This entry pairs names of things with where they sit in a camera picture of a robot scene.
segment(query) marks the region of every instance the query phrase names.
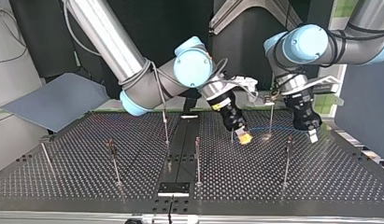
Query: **black cable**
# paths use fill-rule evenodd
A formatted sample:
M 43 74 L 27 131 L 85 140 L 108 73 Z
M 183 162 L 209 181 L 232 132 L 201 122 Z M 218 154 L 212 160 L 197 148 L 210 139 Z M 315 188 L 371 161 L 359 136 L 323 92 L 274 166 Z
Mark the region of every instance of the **black cable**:
M 2 61 L 0 61 L 0 63 L 8 63 L 8 62 L 17 60 L 17 59 L 19 59 L 20 57 L 22 57 L 26 53 L 26 50 L 28 50 L 28 48 L 24 48 L 23 52 L 19 56 L 14 57 L 14 58 L 10 58 L 10 59 L 6 59 L 6 60 L 2 60 Z
M 357 41 L 366 41 L 366 40 L 374 40 L 379 39 L 381 37 L 384 37 L 384 33 L 381 35 L 371 35 L 371 36 L 342 36 L 338 34 L 333 34 L 334 37 L 340 38 L 340 39 L 347 39 L 347 40 L 357 40 Z
M 285 29 L 288 30 L 288 21 L 290 18 L 290 13 L 291 13 L 291 3 L 288 3 L 288 8 L 287 8 L 287 17 L 285 19 Z
M 332 65 L 335 64 L 336 61 L 340 60 L 338 58 L 338 52 L 339 52 L 339 47 L 337 46 L 337 41 L 336 39 L 334 38 L 334 34 L 332 32 L 330 32 L 328 29 L 324 29 L 326 34 L 329 36 L 329 38 L 332 40 L 332 42 L 334 43 L 334 57 L 332 58 L 332 60 L 326 64 L 326 65 L 320 65 L 320 67 L 323 67 L 323 68 L 328 68 L 328 67 L 331 67 Z

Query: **vertical rod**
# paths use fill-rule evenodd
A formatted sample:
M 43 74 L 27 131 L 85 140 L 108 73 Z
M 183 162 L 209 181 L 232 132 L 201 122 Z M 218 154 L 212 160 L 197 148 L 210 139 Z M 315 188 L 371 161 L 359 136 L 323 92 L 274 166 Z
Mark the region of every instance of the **vertical rod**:
M 164 129 L 165 129 L 165 143 L 167 144 L 167 147 L 169 145 L 169 137 L 168 137 L 168 126 L 167 126 L 167 119 L 165 115 L 165 109 L 163 109 L 163 123 L 164 123 Z
M 64 1 L 120 83 L 142 70 L 146 59 L 106 0 Z
M 271 110 L 270 110 L 270 129 L 269 129 L 269 134 L 271 135 L 271 129 L 273 128 L 273 115 L 274 115 L 274 105 L 271 105 Z
M 231 136 L 231 139 L 232 139 L 232 143 L 234 143 L 235 142 L 235 140 L 234 140 L 234 137 L 233 137 L 233 133 L 235 132 L 235 129 L 232 129 L 232 136 Z
M 47 162 L 49 163 L 50 169 L 51 169 L 52 173 L 55 175 L 55 173 L 54 173 L 54 167 L 52 166 L 51 159 L 50 159 L 50 157 L 49 157 L 49 153 L 48 153 L 48 151 L 47 151 L 47 149 L 46 149 L 46 146 L 44 145 L 44 143 L 40 143 L 40 145 L 41 145 L 42 148 L 43 148 L 44 155 L 46 156 L 46 159 L 47 159 Z
M 121 185 L 121 180 L 120 180 L 120 175 L 119 175 L 119 169 L 116 163 L 116 158 L 113 157 L 113 165 L 115 166 L 115 171 L 116 171 L 116 177 L 118 179 L 118 185 Z
M 200 172 L 200 138 L 195 138 L 195 156 L 197 159 L 197 186 L 201 186 L 201 172 Z

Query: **cable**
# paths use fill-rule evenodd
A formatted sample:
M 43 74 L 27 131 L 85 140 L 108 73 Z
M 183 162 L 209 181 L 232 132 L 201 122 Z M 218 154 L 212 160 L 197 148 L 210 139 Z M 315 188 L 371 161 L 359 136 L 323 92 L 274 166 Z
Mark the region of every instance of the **cable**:
M 340 39 L 357 40 L 357 41 L 374 40 L 374 39 L 379 39 L 381 37 L 384 37 L 384 33 L 381 35 L 372 35 L 372 36 L 342 36 L 334 33 L 332 33 L 332 35 Z
M 5 22 L 5 20 L 3 20 L 2 16 L 0 16 L 0 22 L 3 24 L 3 26 L 5 26 L 8 30 L 8 32 L 11 34 L 11 36 L 20 44 L 22 45 L 23 47 L 25 47 L 25 44 L 22 43 L 21 39 L 21 32 L 20 32 L 20 29 L 17 25 L 17 21 L 16 21 L 16 18 L 13 16 L 13 14 L 11 14 L 11 12 L 9 12 L 8 10 L 0 7 L 0 12 L 4 12 L 5 14 L 7 14 L 13 21 L 14 21 L 14 24 L 16 26 L 16 29 L 17 29 L 17 32 L 18 32 L 18 35 L 19 37 L 16 37 L 13 32 L 11 31 L 10 27 L 8 27 L 7 23 Z
M 75 34 L 73 33 L 73 30 L 72 30 L 72 27 L 70 26 L 70 22 L 69 22 L 69 16 L 68 16 L 68 11 L 67 11 L 67 4 L 68 4 L 69 0 L 64 0 L 64 16 L 65 16 L 65 22 L 66 22 L 66 27 L 69 31 L 69 34 L 72 36 L 72 38 L 75 40 L 76 43 L 78 43 L 78 45 L 87 50 L 88 52 L 90 52 L 91 54 L 94 54 L 96 56 L 101 56 L 101 54 L 99 54 L 98 52 L 95 52 L 93 51 L 92 49 L 89 49 L 87 48 L 86 46 L 84 46 L 79 40 L 78 38 L 75 36 Z
M 19 33 L 19 37 L 20 37 L 20 39 L 17 38 L 17 37 L 11 32 L 11 29 L 8 27 L 7 23 L 6 23 L 6 22 L 3 20 L 3 18 L 0 16 L 0 22 L 5 26 L 5 28 L 7 28 L 8 32 L 11 34 L 11 36 L 12 36 L 12 37 L 13 37 L 13 38 L 14 38 L 20 45 L 23 46 L 23 51 L 22 51 L 22 53 L 21 53 L 20 55 L 14 57 L 14 58 L 5 59 L 5 60 L 1 60 L 1 61 L 0 61 L 0 63 L 7 63 L 7 62 L 11 62 L 11 61 L 17 60 L 17 59 L 19 59 L 20 57 L 22 57 L 22 56 L 26 53 L 26 51 L 28 50 L 28 48 L 26 48 L 25 44 L 23 44 L 22 41 L 21 41 L 21 33 L 20 33 L 20 29 L 19 29 L 19 27 L 18 27 L 18 25 L 17 25 L 17 21 L 16 21 L 16 19 L 14 18 L 14 16 L 13 16 L 8 10 L 6 10 L 6 9 L 4 9 L 4 8 L 1 8 L 1 7 L 0 7 L 0 12 L 4 12 L 4 13 L 8 14 L 8 16 L 14 21 L 14 24 L 15 24 L 15 26 L 16 26 L 16 28 L 17 28 L 17 31 L 18 31 L 18 33 Z
M 11 61 L 17 60 L 17 59 L 19 59 L 20 57 L 22 57 L 26 53 L 26 50 L 28 50 L 28 48 L 24 48 L 23 52 L 19 56 L 14 57 L 14 58 L 10 58 L 10 59 L 6 59 L 6 60 L 2 60 L 2 61 L 0 61 L 0 63 L 7 63 L 7 62 L 11 62 Z

